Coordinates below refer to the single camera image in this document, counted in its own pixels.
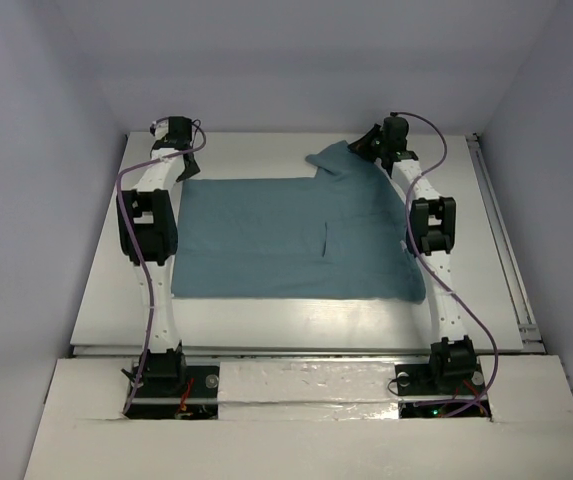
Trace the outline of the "teal t-shirt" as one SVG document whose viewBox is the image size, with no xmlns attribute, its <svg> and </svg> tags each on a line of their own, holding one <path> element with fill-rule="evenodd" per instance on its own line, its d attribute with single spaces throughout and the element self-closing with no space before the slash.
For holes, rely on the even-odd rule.
<svg viewBox="0 0 573 480">
<path fill-rule="evenodd" d="M 184 183 L 174 297 L 424 301 L 387 175 L 345 142 L 306 161 L 312 177 Z"/>
</svg>

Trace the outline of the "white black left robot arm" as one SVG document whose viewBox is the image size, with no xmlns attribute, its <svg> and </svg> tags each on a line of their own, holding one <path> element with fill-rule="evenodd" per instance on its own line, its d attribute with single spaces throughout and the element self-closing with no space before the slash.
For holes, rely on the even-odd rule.
<svg viewBox="0 0 573 480">
<path fill-rule="evenodd" d="M 200 172 L 194 144 L 200 131 L 197 121 L 184 116 L 154 121 L 150 159 L 121 170 L 115 183 L 120 248 L 138 276 L 146 311 L 142 354 L 127 377 L 135 388 L 154 383 L 167 395 L 187 383 L 172 307 L 178 228 L 171 196 L 175 185 Z"/>
</svg>

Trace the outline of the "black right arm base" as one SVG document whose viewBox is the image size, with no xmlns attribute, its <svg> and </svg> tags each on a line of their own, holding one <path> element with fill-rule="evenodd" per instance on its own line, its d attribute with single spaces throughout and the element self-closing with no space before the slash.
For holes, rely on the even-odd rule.
<svg viewBox="0 0 573 480">
<path fill-rule="evenodd" d="M 490 418 L 487 395 L 481 395 L 485 387 L 480 367 L 468 379 L 439 384 L 427 364 L 396 365 L 386 386 L 401 419 Z"/>
</svg>

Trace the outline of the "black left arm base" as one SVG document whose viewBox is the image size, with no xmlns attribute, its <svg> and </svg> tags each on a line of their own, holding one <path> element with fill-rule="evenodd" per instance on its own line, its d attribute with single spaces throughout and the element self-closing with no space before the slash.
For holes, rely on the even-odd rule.
<svg viewBox="0 0 573 480">
<path fill-rule="evenodd" d="M 189 365 L 183 384 L 143 377 L 124 415 L 133 420 L 217 419 L 219 372 L 217 365 Z"/>
</svg>

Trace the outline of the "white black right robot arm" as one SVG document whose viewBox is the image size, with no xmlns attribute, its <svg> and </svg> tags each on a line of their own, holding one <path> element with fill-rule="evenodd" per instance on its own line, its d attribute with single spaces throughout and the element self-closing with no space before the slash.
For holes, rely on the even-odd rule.
<svg viewBox="0 0 573 480">
<path fill-rule="evenodd" d="M 379 162 L 405 192 L 406 246 L 421 266 L 431 315 L 430 355 L 407 386 L 420 385 L 450 394 L 471 379 L 477 366 L 472 340 L 462 321 L 451 282 L 457 204 L 441 195 L 408 147 L 408 112 L 393 112 L 374 125 L 349 150 L 365 161 Z"/>
</svg>

